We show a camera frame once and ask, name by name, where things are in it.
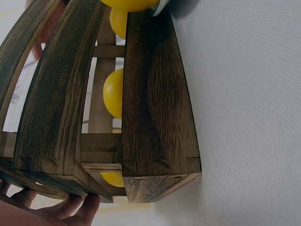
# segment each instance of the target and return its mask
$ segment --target finger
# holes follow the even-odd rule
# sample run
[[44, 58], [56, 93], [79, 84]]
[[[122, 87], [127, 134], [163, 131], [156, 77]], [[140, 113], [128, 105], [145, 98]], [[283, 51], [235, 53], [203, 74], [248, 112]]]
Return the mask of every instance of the finger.
[[88, 195], [77, 213], [64, 219], [69, 226], [90, 226], [99, 208], [100, 197], [96, 194]]
[[63, 219], [69, 217], [82, 202], [83, 200], [79, 196], [70, 195], [61, 203], [52, 207], [42, 208], [40, 211], [59, 219]]
[[42, 53], [43, 53], [43, 50], [42, 50], [40, 42], [35, 43], [32, 47], [32, 54], [33, 54], [33, 57], [35, 58], [35, 60], [39, 60], [42, 56]]
[[6, 194], [8, 192], [8, 189], [10, 187], [10, 184], [4, 180], [0, 180], [0, 192], [3, 194]]
[[22, 190], [10, 198], [19, 203], [21, 206], [29, 208], [36, 195], [37, 194], [33, 190]]

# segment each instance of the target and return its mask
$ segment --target hand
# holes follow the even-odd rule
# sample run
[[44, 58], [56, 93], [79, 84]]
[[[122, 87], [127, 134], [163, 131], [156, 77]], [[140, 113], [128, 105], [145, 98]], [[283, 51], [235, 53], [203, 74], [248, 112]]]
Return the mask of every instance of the hand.
[[[29, 6], [29, 4], [31, 2], [32, 2], [32, 0], [27, 0], [26, 7]], [[62, 15], [65, 8], [66, 8], [65, 2], [60, 1], [59, 4], [57, 5], [56, 9], [54, 10], [52, 15], [48, 19], [47, 23], [45, 24], [40, 36], [38, 37], [38, 39], [34, 43], [34, 45], [32, 47], [32, 53], [33, 53], [33, 56], [36, 60], [39, 60], [42, 56], [42, 53], [43, 53], [41, 44], [42, 43], [47, 43], [49, 41], [50, 35], [51, 35], [52, 31], [54, 30], [55, 25], [57, 24], [57, 22], [61, 18], [61, 15]]]
[[61, 203], [39, 210], [29, 207], [36, 196], [32, 190], [22, 190], [8, 198], [6, 193], [10, 184], [0, 180], [0, 225], [10, 226], [91, 226], [98, 210], [100, 197], [88, 195], [80, 209], [70, 215], [81, 204], [78, 196], [69, 196]]

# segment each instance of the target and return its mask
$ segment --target yellow fruit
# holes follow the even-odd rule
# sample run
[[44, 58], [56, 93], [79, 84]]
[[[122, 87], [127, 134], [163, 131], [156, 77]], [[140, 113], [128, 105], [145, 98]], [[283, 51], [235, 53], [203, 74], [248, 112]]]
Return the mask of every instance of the yellow fruit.
[[115, 34], [126, 39], [127, 12], [112, 8], [110, 12], [110, 24]]
[[121, 119], [123, 69], [112, 72], [103, 85], [104, 105], [111, 115]]
[[101, 173], [106, 182], [115, 187], [124, 187], [121, 173]]
[[150, 8], [159, 0], [101, 0], [104, 4], [125, 12], [138, 12]]

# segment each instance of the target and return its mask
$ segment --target white fabric surface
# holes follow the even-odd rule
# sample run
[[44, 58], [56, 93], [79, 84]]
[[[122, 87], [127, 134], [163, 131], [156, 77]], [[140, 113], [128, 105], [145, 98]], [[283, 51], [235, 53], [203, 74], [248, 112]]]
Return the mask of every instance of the white fabric surface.
[[171, 0], [203, 176], [157, 226], [301, 224], [301, 1]]

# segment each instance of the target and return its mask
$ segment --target wooden slat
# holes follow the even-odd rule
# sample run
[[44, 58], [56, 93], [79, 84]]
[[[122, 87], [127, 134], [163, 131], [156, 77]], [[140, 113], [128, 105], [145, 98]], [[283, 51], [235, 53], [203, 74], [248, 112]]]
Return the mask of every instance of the wooden slat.
[[[112, 31], [109, 15], [110, 7], [106, 7], [103, 13], [103, 19], [100, 25], [97, 43], [102, 45], [115, 45], [116, 34]], [[103, 84], [106, 78], [115, 70], [115, 59], [98, 58], [93, 81], [91, 107], [89, 115], [89, 133], [111, 133], [112, 115], [106, 109], [103, 102]]]
[[82, 134], [81, 165], [91, 172], [121, 171], [120, 134]]
[[[0, 159], [12, 163], [16, 133], [3, 132]], [[80, 164], [87, 172], [121, 172], [121, 134], [81, 134]]]
[[13, 166], [57, 191], [112, 202], [79, 164], [83, 99], [103, 10], [99, 0], [68, 4], [34, 73]]
[[100, 45], [94, 49], [94, 57], [98, 58], [117, 58], [124, 57], [124, 46]]
[[34, 42], [60, 0], [35, 0], [0, 46], [0, 138], [16, 83]]
[[169, 10], [129, 13], [122, 173], [130, 202], [153, 202], [200, 173], [190, 98]]
[[3, 132], [0, 138], [0, 158], [13, 158], [16, 144], [16, 133]]
[[0, 160], [0, 179], [22, 188], [29, 188], [37, 193], [54, 199], [64, 199], [66, 194], [46, 186], [36, 184], [36, 181], [20, 171], [14, 170], [7, 162]]

